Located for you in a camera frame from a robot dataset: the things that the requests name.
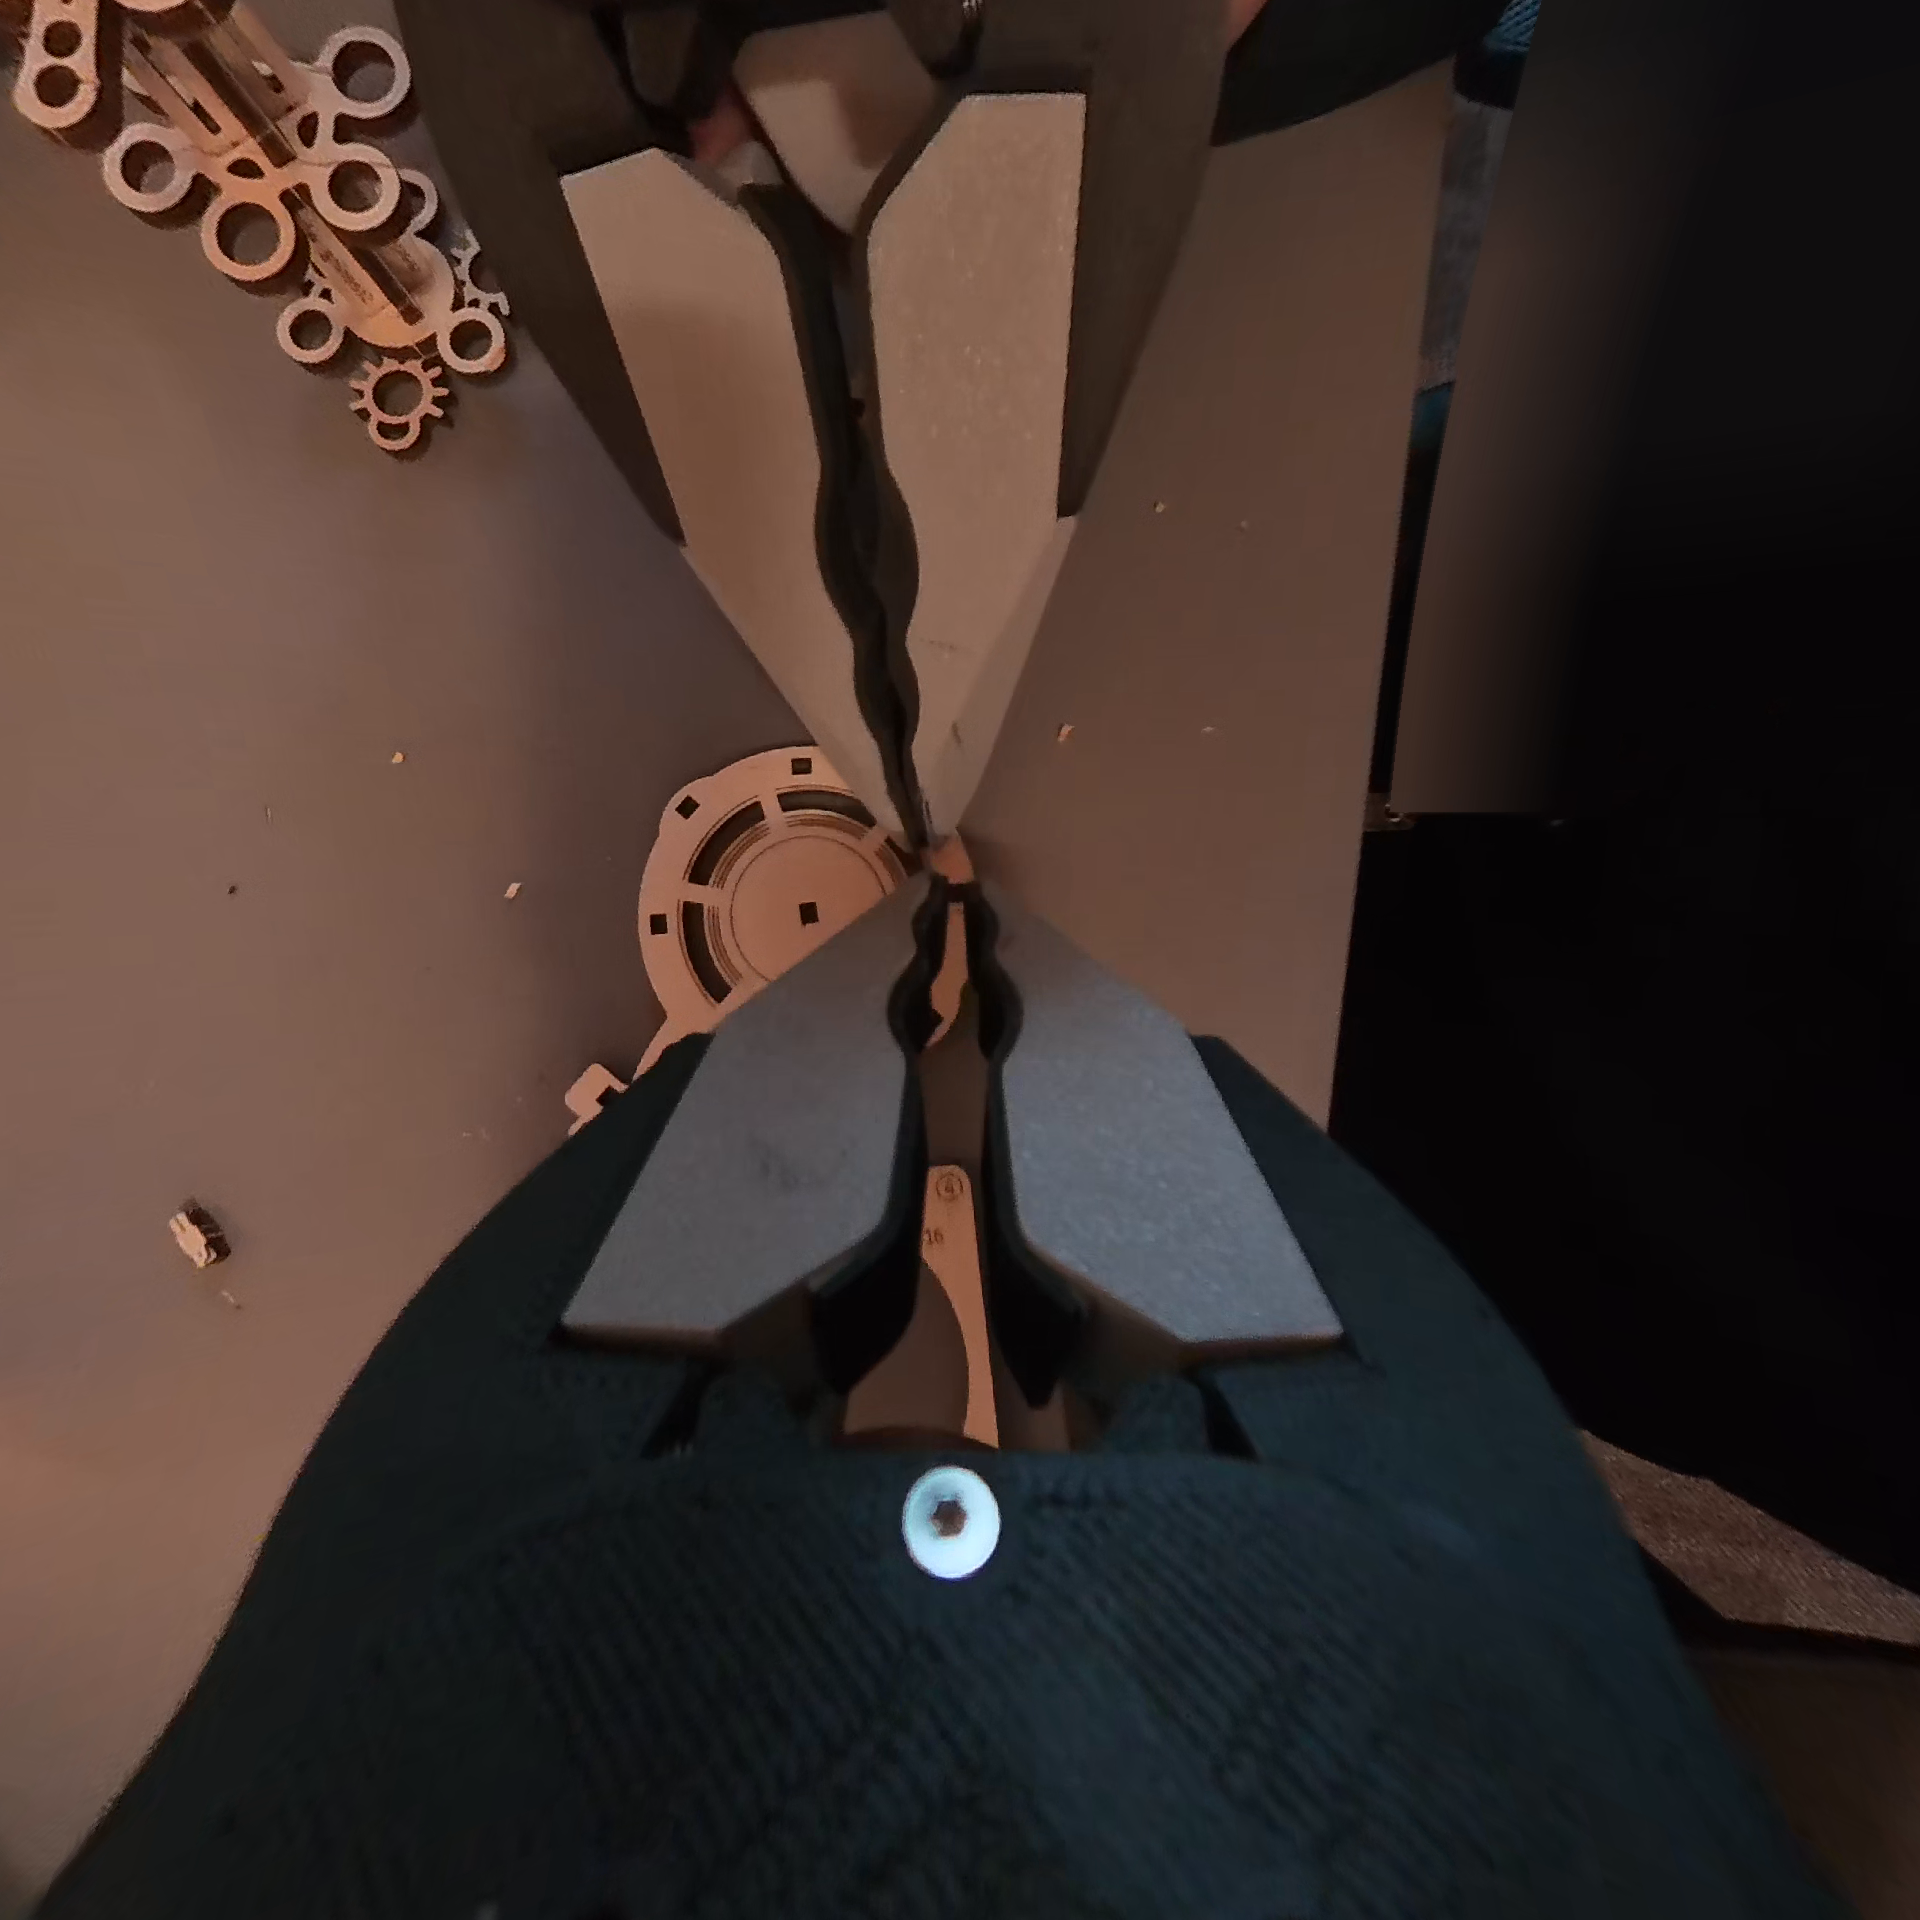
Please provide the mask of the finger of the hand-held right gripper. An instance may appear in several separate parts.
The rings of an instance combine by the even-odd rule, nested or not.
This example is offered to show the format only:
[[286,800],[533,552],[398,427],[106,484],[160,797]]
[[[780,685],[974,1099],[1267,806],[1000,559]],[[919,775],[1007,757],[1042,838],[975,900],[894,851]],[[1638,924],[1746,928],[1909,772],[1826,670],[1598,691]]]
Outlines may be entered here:
[[874,819],[920,842],[858,555],[826,226],[762,154],[727,178],[640,150],[563,194],[688,565]]
[[866,234],[879,459],[915,546],[903,648],[931,837],[957,831],[1058,582],[1087,104],[952,102]]

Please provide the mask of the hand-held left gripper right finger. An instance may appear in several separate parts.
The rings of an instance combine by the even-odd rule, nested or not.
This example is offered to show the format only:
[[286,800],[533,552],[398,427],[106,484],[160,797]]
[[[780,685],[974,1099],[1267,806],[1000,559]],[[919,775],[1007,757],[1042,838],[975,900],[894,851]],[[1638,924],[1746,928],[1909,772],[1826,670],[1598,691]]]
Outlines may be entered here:
[[975,879],[950,890],[950,947],[950,1163],[999,1406],[1098,1411],[1164,1376],[1336,1351],[1336,1310],[1182,1021]]

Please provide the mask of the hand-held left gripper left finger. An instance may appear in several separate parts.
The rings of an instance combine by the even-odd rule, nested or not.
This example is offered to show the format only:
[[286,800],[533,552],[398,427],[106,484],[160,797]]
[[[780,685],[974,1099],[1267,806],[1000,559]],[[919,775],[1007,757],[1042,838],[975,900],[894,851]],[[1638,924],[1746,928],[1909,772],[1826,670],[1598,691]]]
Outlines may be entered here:
[[906,1333],[946,879],[915,878],[720,1021],[560,1326],[845,1397]]

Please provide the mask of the wooden gear model assembly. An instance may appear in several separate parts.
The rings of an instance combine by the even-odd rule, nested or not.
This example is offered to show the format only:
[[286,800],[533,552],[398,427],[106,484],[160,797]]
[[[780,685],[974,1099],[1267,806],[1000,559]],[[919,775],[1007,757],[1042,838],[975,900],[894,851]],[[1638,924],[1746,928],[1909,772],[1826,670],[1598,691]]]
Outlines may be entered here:
[[415,115],[394,30],[348,22],[296,55],[255,5],[5,5],[5,96],[96,158],[119,207],[195,226],[216,275],[276,296],[278,350],[338,376],[394,459],[508,368],[512,303],[478,237],[394,154]]

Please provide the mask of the laser-cut wooden sheet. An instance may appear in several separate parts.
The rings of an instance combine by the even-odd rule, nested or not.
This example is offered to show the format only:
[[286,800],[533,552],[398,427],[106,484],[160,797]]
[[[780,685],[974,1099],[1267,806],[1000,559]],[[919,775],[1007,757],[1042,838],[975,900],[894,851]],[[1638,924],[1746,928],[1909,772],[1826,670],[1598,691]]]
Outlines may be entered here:
[[928,1171],[920,1208],[920,1274],[910,1324],[916,1397],[982,1448],[1000,1444],[984,1271],[975,1243],[970,1173]]

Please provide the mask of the round wooden disc part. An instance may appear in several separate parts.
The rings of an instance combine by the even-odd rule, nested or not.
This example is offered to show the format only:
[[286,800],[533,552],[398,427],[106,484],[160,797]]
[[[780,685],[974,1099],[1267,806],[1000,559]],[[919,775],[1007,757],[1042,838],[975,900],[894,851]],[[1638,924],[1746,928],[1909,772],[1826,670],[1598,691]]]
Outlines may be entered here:
[[711,1034],[919,868],[816,746],[683,783],[662,806],[637,893],[658,1031],[636,1069],[596,1062],[572,1083],[566,1131],[581,1133],[662,1052]]

